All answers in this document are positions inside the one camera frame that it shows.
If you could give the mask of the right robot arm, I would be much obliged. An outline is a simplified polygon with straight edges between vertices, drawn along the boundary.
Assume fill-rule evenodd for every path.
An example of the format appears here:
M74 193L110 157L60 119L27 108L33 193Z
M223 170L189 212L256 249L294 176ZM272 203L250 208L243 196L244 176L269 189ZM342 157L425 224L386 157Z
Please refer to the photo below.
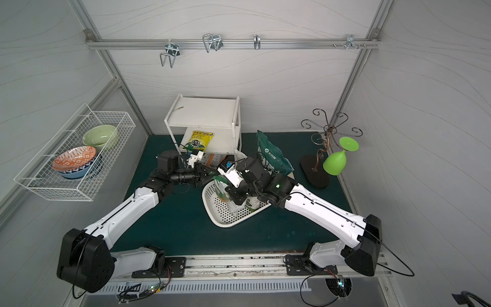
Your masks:
M308 191L295 179L282 173L272 174L258 159L247 157L218 167L226 177L231 200L243 204L250 196L268 205L299 214L334 234L338 240L309 244L304 253L304 268L312 272L345 262L364 276L374 276L382 245L382 221L344 211Z

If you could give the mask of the black white soil bag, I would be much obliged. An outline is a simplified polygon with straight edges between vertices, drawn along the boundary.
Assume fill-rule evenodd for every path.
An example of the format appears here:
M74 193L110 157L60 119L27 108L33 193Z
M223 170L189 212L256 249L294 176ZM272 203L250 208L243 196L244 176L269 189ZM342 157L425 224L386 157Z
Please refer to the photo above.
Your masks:
M230 213L232 214L232 216L233 217L238 217L239 216L239 212L246 207L247 200L245 200L240 205L237 205L233 201L226 202L226 204L227 204L227 208L230 211Z

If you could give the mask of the orange white small bag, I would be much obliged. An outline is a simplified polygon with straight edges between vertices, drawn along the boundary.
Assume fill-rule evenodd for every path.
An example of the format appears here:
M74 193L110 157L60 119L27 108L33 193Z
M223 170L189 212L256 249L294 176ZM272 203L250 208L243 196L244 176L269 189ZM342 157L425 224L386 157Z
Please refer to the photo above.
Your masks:
M210 168L217 168L227 157L226 154L204 153L202 164Z

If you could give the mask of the dark green fertilizer bag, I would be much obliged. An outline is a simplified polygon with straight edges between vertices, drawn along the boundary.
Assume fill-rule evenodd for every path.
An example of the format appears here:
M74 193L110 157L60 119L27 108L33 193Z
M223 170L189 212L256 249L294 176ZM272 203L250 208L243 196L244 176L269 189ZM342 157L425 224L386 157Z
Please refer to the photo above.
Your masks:
M281 173L290 175L294 168L290 161L283 155L279 147L269 141L268 137L260 130L256 133L258 157L267 171L271 174Z

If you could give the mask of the white green fertilizer bag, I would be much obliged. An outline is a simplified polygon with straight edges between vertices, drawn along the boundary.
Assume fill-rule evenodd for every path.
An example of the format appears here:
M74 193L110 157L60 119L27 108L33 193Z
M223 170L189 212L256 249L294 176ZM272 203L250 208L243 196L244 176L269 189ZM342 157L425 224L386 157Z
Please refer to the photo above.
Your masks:
M247 197L245 204L245 207L251 212L257 211L262 206L262 202L257 196Z

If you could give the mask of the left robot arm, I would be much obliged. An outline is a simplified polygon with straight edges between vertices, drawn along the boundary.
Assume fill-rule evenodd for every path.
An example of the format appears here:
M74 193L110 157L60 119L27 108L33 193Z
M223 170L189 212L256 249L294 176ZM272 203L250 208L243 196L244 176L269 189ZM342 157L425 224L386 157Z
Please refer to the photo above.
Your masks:
M75 288L95 293L121 275L143 271L162 275L166 270L164 250L142 247L113 253L111 249L135 222L169 196L176 185L198 188L218 174L199 161L181 169L179 157L172 150L161 153L156 169L130 197L86 228L68 231L62 238L56 276Z

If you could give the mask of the green white-striped fertilizer bag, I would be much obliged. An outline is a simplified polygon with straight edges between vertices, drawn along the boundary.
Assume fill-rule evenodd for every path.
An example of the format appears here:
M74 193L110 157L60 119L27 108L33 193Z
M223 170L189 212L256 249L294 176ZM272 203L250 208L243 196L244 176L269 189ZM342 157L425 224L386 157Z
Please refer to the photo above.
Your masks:
M227 192L227 188L230 186L229 180L223 175L214 176L214 189L217 197L222 202L230 202L231 198L229 193Z

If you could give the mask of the white perforated plastic basket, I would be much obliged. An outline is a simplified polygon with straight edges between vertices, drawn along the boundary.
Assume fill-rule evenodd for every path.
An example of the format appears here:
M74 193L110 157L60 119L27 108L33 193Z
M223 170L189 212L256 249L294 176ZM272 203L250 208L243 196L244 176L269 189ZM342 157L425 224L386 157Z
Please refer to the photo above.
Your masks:
M214 225L221 228L236 226L270 207L270 205L262 202L262 206L257 211L251 212L247 208L244 208L239 212L238 217L233 217L226 203L217 197L212 182L203 188L202 200L210 220Z

